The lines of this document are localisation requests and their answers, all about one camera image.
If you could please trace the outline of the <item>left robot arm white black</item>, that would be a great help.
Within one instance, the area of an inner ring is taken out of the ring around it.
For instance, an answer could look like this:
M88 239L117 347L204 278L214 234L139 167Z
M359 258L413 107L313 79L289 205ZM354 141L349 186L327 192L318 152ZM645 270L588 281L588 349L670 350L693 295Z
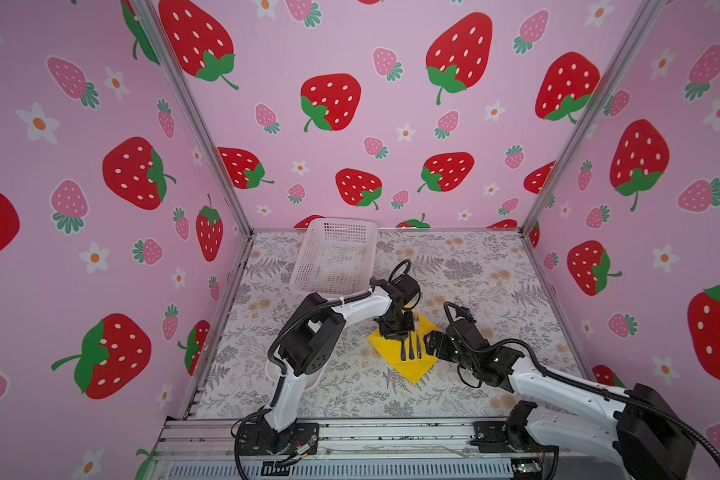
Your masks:
M271 451L282 450L291 439L307 381L330 359L345 328L372 320L382 339L399 342L408 355L415 327L412 301L420 293L418 282L404 272L371 279L366 289L348 297L305 297L267 352L279 376L272 400L254 424Z

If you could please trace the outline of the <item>metal spoon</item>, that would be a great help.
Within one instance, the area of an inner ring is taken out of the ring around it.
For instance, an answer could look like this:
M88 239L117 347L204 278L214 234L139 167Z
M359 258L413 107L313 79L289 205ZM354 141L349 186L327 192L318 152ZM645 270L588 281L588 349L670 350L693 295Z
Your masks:
M409 360L414 360L414 359L416 358L415 347L414 347L413 336L412 336L412 335L410 335L410 336L408 337L408 353L407 353L407 357L408 357Z

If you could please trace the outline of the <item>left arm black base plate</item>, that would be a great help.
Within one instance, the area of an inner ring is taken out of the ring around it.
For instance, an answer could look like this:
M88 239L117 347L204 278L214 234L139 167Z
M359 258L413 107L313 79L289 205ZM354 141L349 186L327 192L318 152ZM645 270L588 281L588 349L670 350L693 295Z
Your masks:
M240 426L236 433L236 445L243 456L315 454L317 452L320 425L300 422L275 431L265 420Z

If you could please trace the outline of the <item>white plastic perforated basket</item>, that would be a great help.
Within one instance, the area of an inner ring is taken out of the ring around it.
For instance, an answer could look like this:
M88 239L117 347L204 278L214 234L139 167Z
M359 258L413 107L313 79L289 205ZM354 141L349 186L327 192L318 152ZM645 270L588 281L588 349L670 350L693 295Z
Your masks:
M369 221L319 218L310 222L297 256L290 289L325 298L349 296L369 286L378 226Z

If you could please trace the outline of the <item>yellow paper napkin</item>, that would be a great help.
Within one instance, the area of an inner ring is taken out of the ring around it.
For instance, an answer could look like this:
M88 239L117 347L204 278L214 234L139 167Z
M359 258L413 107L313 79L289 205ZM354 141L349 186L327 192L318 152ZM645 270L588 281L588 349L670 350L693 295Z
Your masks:
M415 314L416 330L404 340L384 339L379 330L370 334L367 339L381 357L406 380L412 384L419 383L437 363L435 356L425 351L424 337L440 330L426 317Z

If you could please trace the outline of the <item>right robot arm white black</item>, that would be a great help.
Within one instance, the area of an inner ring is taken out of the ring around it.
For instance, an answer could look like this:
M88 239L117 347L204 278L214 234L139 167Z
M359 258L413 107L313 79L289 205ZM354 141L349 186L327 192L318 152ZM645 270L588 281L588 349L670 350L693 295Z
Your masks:
M490 344L467 310L448 322L445 331L425 335L427 354L469 371L479 386L521 398L489 442L515 451L572 450L634 479L686 478L699 442L655 390L577 379L542 365L519 339Z

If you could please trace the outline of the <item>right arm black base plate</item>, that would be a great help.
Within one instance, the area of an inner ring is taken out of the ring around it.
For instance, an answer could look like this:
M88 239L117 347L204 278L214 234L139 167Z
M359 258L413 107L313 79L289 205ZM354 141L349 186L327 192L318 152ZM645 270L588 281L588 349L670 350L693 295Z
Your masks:
M541 445L532 438L525 425L518 422L479 421L473 424L469 441L481 453L540 453Z

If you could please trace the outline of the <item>metal knife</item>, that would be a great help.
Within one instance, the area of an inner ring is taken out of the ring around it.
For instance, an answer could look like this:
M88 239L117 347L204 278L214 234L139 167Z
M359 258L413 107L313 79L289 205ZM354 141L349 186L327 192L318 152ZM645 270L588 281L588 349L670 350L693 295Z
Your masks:
M419 334L419 328L416 328L416 330L411 334L413 336L413 343L415 347L415 354L416 354L416 360L422 359L422 345L421 345L421 338Z

